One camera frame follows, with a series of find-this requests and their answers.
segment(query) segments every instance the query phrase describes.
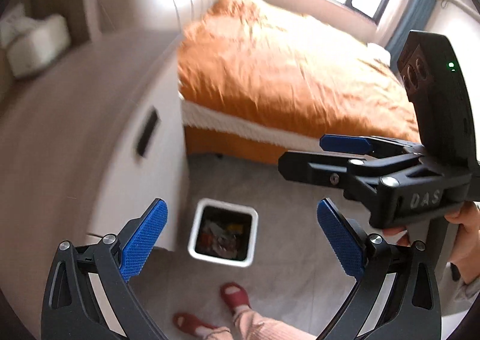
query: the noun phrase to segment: metal pin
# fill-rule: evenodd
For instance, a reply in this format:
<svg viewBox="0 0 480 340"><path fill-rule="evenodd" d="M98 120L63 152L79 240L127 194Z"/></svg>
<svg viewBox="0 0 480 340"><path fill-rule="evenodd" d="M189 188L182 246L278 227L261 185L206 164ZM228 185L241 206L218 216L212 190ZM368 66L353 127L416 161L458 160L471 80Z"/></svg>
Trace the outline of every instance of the metal pin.
<svg viewBox="0 0 480 340"><path fill-rule="evenodd" d="M416 241L415 242L415 248L417 248L419 251L424 251L425 250L425 243L423 241Z"/></svg>
<svg viewBox="0 0 480 340"><path fill-rule="evenodd" d="M358 160L358 159L350 159L350 160L349 160L349 163L350 163L350 164L354 164L354 165L363 165L363 164L365 164L365 161L363 161L363 160Z"/></svg>
<svg viewBox="0 0 480 340"><path fill-rule="evenodd" d="M384 176L380 180L387 187L398 187L400 185L398 180L395 178L392 178L391 176Z"/></svg>
<svg viewBox="0 0 480 340"><path fill-rule="evenodd" d="M109 245L109 244L112 244L115 241L115 239L116 237L113 234L107 234L103 238L103 243Z"/></svg>
<svg viewBox="0 0 480 340"><path fill-rule="evenodd" d="M340 176L338 175L338 173L332 173L330 175L330 183L332 183L332 185L336 186L338 184L338 182L340 182Z"/></svg>
<svg viewBox="0 0 480 340"><path fill-rule="evenodd" d="M370 241L371 241L372 243L378 245L378 244L380 244L380 243L383 241L383 239L382 239L381 236L379 236L379 235L377 235L377 234L372 234L372 235L370 236Z"/></svg>
<svg viewBox="0 0 480 340"><path fill-rule="evenodd" d="M70 243L68 241L64 241L58 246L58 249L61 251L66 251L68 248L70 248Z"/></svg>

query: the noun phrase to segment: person's leg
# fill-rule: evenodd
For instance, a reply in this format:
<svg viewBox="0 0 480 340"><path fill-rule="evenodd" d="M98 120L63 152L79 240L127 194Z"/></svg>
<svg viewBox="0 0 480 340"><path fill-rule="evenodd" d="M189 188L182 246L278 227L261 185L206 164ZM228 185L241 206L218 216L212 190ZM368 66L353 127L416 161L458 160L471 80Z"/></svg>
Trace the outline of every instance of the person's leg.
<svg viewBox="0 0 480 340"><path fill-rule="evenodd" d="M203 340L233 340L230 329L227 327L215 327L201 321L195 315L189 313L176 313L173 316L173 325L189 335Z"/></svg>
<svg viewBox="0 0 480 340"><path fill-rule="evenodd" d="M236 283L220 288L243 340L315 340L316 337L272 318L264 318L250 306L246 290Z"/></svg>

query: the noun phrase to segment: red slipper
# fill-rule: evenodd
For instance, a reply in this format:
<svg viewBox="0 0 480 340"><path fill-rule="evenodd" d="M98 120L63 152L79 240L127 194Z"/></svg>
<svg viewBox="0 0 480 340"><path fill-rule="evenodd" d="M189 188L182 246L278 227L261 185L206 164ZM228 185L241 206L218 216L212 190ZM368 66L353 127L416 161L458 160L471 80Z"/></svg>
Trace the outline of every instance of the red slipper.
<svg viewBox="0 0 480 340"><path fill-rule="evenodd" d="M234 292L233 294L226 294L225 290L231 286L237 287L239 291ZM222 287L220 287L220 296L222 297L223 302L225 302L229 307L233 315L235 314L235 308L239 307L240 305L247 305L249 308L251 308L247 291L235 282L225 283Z"/></svg>
<svg viewBox="0 0 480 340"><path fill-rule="evenodd" d="M183 318L183 322L179 325L179 318ZM210 329L217 329L213 325L207 324L206 322L201 321L196 315L190 313L176 313L173 315L173 325L183 333L187 333L192 336L197 336L195 330L198 327L205 327Z"/></svg>

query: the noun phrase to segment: hand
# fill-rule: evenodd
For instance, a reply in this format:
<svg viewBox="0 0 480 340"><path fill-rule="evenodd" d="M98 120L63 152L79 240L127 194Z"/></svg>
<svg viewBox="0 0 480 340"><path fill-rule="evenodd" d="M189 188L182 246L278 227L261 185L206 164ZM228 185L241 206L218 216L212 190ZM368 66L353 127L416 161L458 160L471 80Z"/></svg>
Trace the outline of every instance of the hand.
<svg viewBox="0 0 480 340"><path fill-rule="evenodd" d="M449 261L458 267L462 279L469 284L480 276L480 210L473 202L465 202L459 211L447 214L445 218L459 225ZM386 229L383 234L394 236L404 230L405 227ZM397 244L408 246L408 234L404 234Z"/></svg>

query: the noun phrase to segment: trash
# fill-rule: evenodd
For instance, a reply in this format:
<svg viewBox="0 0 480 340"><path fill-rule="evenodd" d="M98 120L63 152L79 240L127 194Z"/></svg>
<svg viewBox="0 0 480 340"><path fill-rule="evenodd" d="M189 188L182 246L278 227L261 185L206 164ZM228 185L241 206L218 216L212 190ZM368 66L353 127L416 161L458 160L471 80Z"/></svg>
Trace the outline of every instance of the trash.
<svg viewBox="0 0 480 340"><path fill-rule="evenodd" d="M243 225L206 220L198 238L198 253L237 259L243 235Z"/></svg>

